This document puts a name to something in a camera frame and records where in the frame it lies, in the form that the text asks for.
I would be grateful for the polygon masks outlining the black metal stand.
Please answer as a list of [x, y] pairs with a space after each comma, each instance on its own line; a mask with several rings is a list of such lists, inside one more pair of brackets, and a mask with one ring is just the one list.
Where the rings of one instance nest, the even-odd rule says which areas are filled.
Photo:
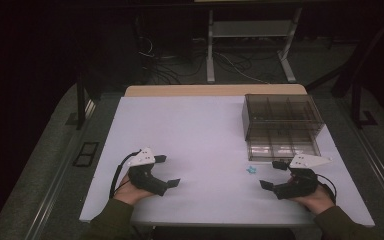
[[331, 17], [335, 37], [345, 36], [357, 42], [356, 48], [345, 63], [319, 79], [307, 84], [312, 91], [335, 79], [330, 93], [335, 98], [351, 95], [350, 117], [357, 127], [374, 122], [362, 111], [362, 92], [367, 89], [384, 106], [384, 5], [358, 6]]
[[95, 103], [89, 97], [85, 82], [82, 76], [79, 75], [76, 79], [76, 111], [69, 115], [66, 125], [75, 126], [77, 130], [81, 130], [93, 114], [94, 109]]

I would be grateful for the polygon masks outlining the white metal table frame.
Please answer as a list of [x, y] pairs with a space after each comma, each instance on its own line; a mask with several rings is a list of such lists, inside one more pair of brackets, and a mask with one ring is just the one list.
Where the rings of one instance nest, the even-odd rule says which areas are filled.
[[293, 43], [302, 8], [297, 7], [291, 20], [215, 21], [214, 11], [208, 13], [208, 38], [206, 56], [207, 82], [215, 82], [214, 38], [234, 37], [285, 37], [282, 50], [277, 52], [278, 60], [288, 83], [296, 83], [293, 70], [288, 62], [288, 53]]

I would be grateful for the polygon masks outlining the person's right hand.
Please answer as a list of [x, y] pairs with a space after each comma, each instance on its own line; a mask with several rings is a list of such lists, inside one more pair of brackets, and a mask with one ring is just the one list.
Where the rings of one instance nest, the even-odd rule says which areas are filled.
[[310, 195], [291, 198], [291, 201], [303, 205], [314, 215], [321, 214], [335, 206], [328, 191], [322, 185], [318, 185]]

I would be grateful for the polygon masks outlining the person's left hand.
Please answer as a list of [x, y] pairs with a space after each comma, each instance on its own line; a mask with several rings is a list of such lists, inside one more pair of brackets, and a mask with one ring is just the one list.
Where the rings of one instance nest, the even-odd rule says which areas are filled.
[[138, 189], [130, 182], [129, 176], [125, 175], [121, 180], [119, 187], [115, 191], [113, 198], [134, 206], [140, 200], [150, 196], [153, 196], [153, 193], [143, 189]]

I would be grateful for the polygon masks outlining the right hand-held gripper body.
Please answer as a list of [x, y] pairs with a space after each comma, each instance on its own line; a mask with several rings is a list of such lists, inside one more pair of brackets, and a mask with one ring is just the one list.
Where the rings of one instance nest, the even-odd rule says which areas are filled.
[[331, 162], [329, 158], [308, 154], [296, 154], [292, 159], [276, 161], [289, 161], [287, 170], [291, 173], [291, 179], [286, 183], [274, 185], [272, 191], [278, 199], [290, 199], [313, 193], [319, 185], [319, 180], [312, 168]]

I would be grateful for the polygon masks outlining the metal floor rail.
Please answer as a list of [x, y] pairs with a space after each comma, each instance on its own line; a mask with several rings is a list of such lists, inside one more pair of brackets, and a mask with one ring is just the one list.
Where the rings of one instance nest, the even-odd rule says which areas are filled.
[[47, 224], [54, 205], [67, 178], [67, 169], [81, 142], [83, 130], [78, 127], [77, 114], [89, 118], [95, 103], [88, 100], [78, 107], [77, 102], [60, 102], [40, 137], [23, 176], [30, 202], [30, 220], [23, 240], [38, 240]]
[[351, 119], [351, 110], [344, 100], [337, 100], [336, 104], [339, 106], [341, 113], [346, 118], [347, 124], [352, 128], [352, 131], [357, 137], [358, 142], [363, 149], [363, 152], [371, 169], [373, 170], [377, 180], [379, 181], [382, 189], [384, 190], [384, 164], [381, 162], [380, 157], [378, 156], [374, 147], [371, 145], [367, 136], [365, 135], [363, 131], [364, 124], [356, 123], [354, 120]]

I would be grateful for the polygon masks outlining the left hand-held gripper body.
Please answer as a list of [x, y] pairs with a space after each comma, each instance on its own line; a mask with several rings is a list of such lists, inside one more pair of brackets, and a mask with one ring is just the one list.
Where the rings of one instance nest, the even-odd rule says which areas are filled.
[[149, 147], [140, 150], [128, 161], [128, 176], [131, 183], [138, 189], [163, 196], [168, 189], [167, 182], [152, 175], [152, 169], [156, 164], [154, 156], [157, 155]]

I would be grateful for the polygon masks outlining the transparent grey drawer organiser box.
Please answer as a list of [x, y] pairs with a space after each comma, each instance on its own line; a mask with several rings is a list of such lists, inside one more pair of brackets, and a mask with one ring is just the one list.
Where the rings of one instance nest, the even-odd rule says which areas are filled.
[[246, 94], [242, 123], [249, 161], [320, 155], [316, 138], [325, 123], [310, 95]]

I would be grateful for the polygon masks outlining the black rectangular floor frame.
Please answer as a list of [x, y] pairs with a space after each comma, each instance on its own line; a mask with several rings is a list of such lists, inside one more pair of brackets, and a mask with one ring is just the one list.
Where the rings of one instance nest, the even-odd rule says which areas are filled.
[[75, 167], [89, 167], [93, 162], [98, 146], [98, 142], [84, 142], [72, 165]]

